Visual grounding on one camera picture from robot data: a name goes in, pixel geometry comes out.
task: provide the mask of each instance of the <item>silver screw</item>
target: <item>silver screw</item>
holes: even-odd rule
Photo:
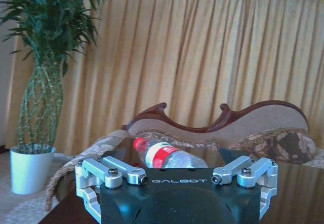
[[[212,182],[214,184],[220,184],[222,182],[222,178],[218,175],[214,175],[214,176],[212,176]]]
[[[118,169],[115,167],[112,167],[108,170],[108,175],[111,177],[115,177],[118,175]]]
[[[251,175],[252,174],[251,168],[250,167],[242,168],[242,174],[244,174],[244,175]]]
[[[141,178],[141,184],[146,184],[148,182],[148,177],[147,176],[144,176]]]

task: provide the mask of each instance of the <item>water bottle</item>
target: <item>water bottle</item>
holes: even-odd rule
[[[138,137],[133,145],[148,168],[208,168],[203,159],[160,139]]]

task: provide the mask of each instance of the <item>yellow curtain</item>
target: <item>yellow curtain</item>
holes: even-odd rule
[[[99,16],[98,47],[76,54],[63,79],[58,151],[77,154],[159,102],[200,127],[221,103],[239,110],[269,99],[301,107],[324,147],[324,0],[108,0]],[[7,146],[33,67],[22,56]]]

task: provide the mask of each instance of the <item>floor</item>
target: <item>floor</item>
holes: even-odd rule
[[[49,173],[52,176],[65,162],[60,154],[55,154]],[[34,224],[47,214],[45,211],[45,187],[31,195],[17,195],[11,192],[9,152],[0,154],[0,224]],[[53,207],[58,204],[53,199]]]

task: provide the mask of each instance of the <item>upholstered cushion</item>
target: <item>upholstered cushion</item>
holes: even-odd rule
[[[148,130],[148,131],[140,131],[135,133],[136,137],[144,137],[147,139],[150,138],[158,138],[168,142],[172,145],[182,146],[182,147],[189,147],[189,148],[196,148],[196,149],[206,149],[210,151],[218,151],[218,144],[215,139],[208,139],[208,140],[188,140],[188,139],[181,139],[179,137],[169,135],[166,132],[161,132],[158,130]]]
[[[251,135],[230,147],[253,158],[269,157],[279,161],[303,164],[315,156],[315,143],[302,129],[278,129]]]
[[[249,135],[278,128],[298,128],[308,131],[306,120],[295,109],[283,105],[267,105],[255,109],[226,127],[213,132],[195,133],[179,129],[161,120],[140,119],[129,128],[129,133],[135,135],[139,131],[155,129],[187,140],[217,139],[220,146],[230,147],[233,143]]]

